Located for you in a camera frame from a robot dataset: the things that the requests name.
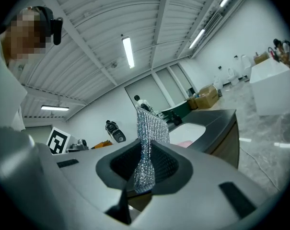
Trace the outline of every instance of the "shiny silver cloth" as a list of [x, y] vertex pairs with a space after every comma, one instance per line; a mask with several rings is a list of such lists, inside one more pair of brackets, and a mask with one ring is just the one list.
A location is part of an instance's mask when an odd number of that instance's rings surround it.
[[155, 185], [154, 168], [150, 160], [151, 141], [169, 143], [169, 130], [164, 120], [142, 108], [137, 108], [137, 129], [141, 142], [141, 158], [135, 169], [134, 190], [141, 194]]

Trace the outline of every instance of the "cable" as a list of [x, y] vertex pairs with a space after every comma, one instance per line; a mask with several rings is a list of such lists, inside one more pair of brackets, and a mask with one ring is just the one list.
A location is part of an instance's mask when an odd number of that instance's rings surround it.
[[240, 147], [240, 149], [242, 149], [245, 153], [247, 153], [250, 157], [252, 157], [255, 162], [257, 163], [257, 165], [259, 166], [260, 170], [267, 176], [267, 178], [270, 180], [270, 182], [274, 185], [274, 187], [281, 192], [281, 190], [276, 186], [276, 184], [273, 182], [273, 180], [268, 176], [268, 174], [262, 169], [262, 167], [260, 166], [260, 164], [258, 163], [258, 161], [255, 159], [254, 156], [252, 156], [250, 153], [246, 152], [243, 148]]

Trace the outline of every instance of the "brown box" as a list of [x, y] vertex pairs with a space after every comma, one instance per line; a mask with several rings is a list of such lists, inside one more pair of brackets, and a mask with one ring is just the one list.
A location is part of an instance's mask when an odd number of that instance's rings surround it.
[[218, 100], [217, 90], [213, 85], [203, 87], [199, 92], [200, 97], [196, 98], [199, 109], [212, 107]]
[[269, 58], [268, 53], [265, 52], [259, 56], [255, 56], [254, 61], [255, 61], [255, 64], [257, 65], [257, 64], [263, 62], [264, 60], [267, 60], [268, 58]]
[[196, 103], [196, 98], [194, 96], [189, 97], [187, 99], [187, 103], [188, 103], [189, 109], [191, 109], [191, 110], [195, 110], [198, 108], [198, 105]]

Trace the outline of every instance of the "black headset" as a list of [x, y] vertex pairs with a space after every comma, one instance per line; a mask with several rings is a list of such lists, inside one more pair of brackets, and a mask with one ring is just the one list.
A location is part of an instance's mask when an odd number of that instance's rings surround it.
[[47, 7], [35, 6], [39, 10], [41, 25], [45, 28], [46, 37], [53, 35], [53, 43], [59, 45], [61, 41], [63, 18], [54, 19], [53, 12]]

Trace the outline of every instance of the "white corrugated ceiling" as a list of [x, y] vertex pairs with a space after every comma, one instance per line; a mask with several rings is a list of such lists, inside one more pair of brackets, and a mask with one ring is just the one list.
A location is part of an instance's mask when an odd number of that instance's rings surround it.
[[[33, 6], [51, 8], [55, 17], [63, 12], [70, 23], [64, 20], [59, 46], [49, 46], [34, 64], [16, 68], [14, 75], [19, 81], [36, 89], [36, 95], [28, 95], [22, 104], [23, 116], [71, 117], [133, 77], [182, 55], [192, 55], [188, 46], [220, 1], [31, 0]], [[121, 41], [125, 36], [131, 38], [133, 69]], [[70, 110], [42, 111], [43, 104], [60, 104]]]

